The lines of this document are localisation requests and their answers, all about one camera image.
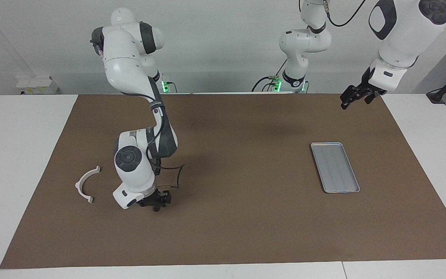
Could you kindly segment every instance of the power outlet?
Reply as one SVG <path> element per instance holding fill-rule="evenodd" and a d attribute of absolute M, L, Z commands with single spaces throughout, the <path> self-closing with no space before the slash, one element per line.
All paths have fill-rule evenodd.
<path fill-rule="evenodd" d="M 58 85 L 50 76 L 18 78 L 18 94 L 56 94 Z"/>
<path fill-rule="evenodd" d="M 168 81 L 168 76 L 161 74 L 160 79 L 156 83 L 160 93 L 170 93 L 170 85 L 166 84 L 166 81 Z"/>

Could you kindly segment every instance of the white robotic arm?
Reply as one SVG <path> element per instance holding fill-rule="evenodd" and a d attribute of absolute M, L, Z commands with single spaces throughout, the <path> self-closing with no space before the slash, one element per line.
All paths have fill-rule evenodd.
<path fill-rule="evenodd" d="M 94 30 L 91 40 L 96 53 L 103 58 L 108 82 L 126 95 L 141 96 L 149 101 L 156 120 L 155 127 L 120 134 L 114 163 L 122 184 L 113 196 L 123 209 L 138 203 L 152 205 L 154 211 L 158 211 L 171 202 L 169 191 L 160 193 L 156 188 L 161 158 L 170 157 L 178 147 L 177 135 L 154 79 L 159 71 L 148 56 L 161 49 L 165 40 L 157 28 L 135 22 L 135 16 L 128 9 L 115 10 L 111 22 L 112 26 Z"/>
<path fill-rule="evenodd" d="M 281 91 L 299 92 L 309 66 L 305 53 L 322 52 L 331 45 L 323 0 L 304 0 L 300 17 L 307 28 L 287 31 L 280 37 L 280 49 L 287 55 L 280 73 Z"/>
<path fill-rule="evenodd" d="M 343 109 L 363 97 L 369 104 L 398 87 L 407 69 L 446 28 L 446 0 L 380 0 L 369 25 L 383 43 L 361 84 L 343 92 Z"/>

